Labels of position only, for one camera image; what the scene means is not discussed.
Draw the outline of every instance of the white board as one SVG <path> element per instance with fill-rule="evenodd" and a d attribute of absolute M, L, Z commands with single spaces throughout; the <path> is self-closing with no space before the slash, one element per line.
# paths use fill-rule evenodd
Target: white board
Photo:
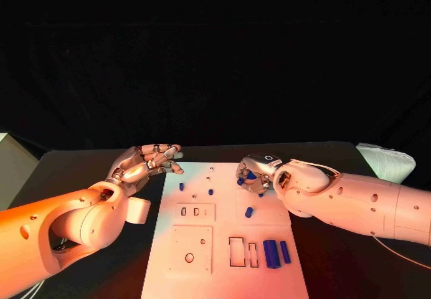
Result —
<path fill-rule="evenodd" d="M 237 163 L 180 165 L 185 174 L 166 176 L 141 298 L 307 298 L 290 215 L 274 191 L 258 197 L 237 185 Z M 247 218 L 250 206 L 254 213 Z M 265 264 L 268 239 L 277 241 L 277 269 Z M 287 242 L 288 264 L 280 241 Z"/>

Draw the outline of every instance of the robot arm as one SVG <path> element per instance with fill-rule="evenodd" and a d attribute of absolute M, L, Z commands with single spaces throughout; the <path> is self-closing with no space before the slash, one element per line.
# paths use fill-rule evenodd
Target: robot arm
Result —
<path fill-rule="evenodd" d="M 270 163 L 261 157 L 271 157 Z M 340 174 L 322 166 L 333 172 L 329 176 L 316 164 L 303 161 L 271 164 L 277 160 L 273 155 L 244 158 L 237 177 L 245 189 L 268 190 L 270 178 L 277 197 L 294 215 L 314 216 L 358 234 L 431 245 L 431 192 L 378 178 Z"/>
<path fill-rule="evenodd" d="M 0 212 L 0 298 L 12 297 L 107 247 L 126 221 L 146 223 L 150 202 L 130 196 L 152 175 L 182 174 L 170 160 L 182 157 L 179 150 L 179 145 L 133 147 L 115 160 L 105 181 Z M 49 229 L 68 239 L 68 246 L 51 247 Z"/>

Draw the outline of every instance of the black table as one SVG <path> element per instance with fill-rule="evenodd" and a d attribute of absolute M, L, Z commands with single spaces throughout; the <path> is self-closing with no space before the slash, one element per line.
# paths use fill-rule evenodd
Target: black table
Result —
<path fill-rule="evenodd" d="M 85 189 L 104 180 L 123 149 L 52 151 L 20 190 L 12 207 Z M 180 161 L 234 162 L 254 152 L 273 153 L 283 161 L 301 159 L 342 172 L 375 176 L 350 143 L 286 143 L 183 148 Z M 115 242 L 75 262 L 45 281 L 38 298 L 140 298 L 164 184 L 152 177 L 136 194 L 152 201 L 147 223 L 126 223 Z M 376 241 L 320 222 L 291 215 L 301 268 L 310 298 L 425 298 L 431 271 L 395 256 Z M 398 242 L 414 250 L 423 245 Z"/>

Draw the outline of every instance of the black curtain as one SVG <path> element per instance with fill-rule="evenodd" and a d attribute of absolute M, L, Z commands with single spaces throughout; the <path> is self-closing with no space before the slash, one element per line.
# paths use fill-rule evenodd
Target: black curtain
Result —
<path fill-rule="evenodd" d="M 36 156 L 164 142 L 369 142 L 414 156 L 407 183 L 431 187 L 428 2 L 297 2 L 15 4 L 3 131 Z"/>

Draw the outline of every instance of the blue block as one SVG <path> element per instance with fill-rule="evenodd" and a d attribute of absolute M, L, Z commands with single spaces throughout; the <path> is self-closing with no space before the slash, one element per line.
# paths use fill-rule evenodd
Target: blue block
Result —
<path fill-rule="evenodd" d="M 257 179 L 258 177 L 254 175 L 254 173 L 250 171 L 247 175 L 247 179 Z"/>
<path fill-rule="evenodd" d="M 254 208 L 248 207 L 245 211 L 245 217 L 250 218 L 252 213 L 254 213 Z"/>
<path fill-rule="evenodd" d="M 280 256 L 278 256 L 275 240 L 264 241 L 264 250 L 265 250 L 267 267 L 270 269 L 280 268 L 281 263 L 280 263 Z"/>
<path fill-rule="evenodd" d="M 284 263 L 291 263 L 291 261 L 290 261 L 290 252 L 287 251 L 287 244 L 286 244 L 286 241 L 281 241 L 281 242 L 280 242 L 280 246 L 281 246 L 281 252 L 283 252 Z"/>

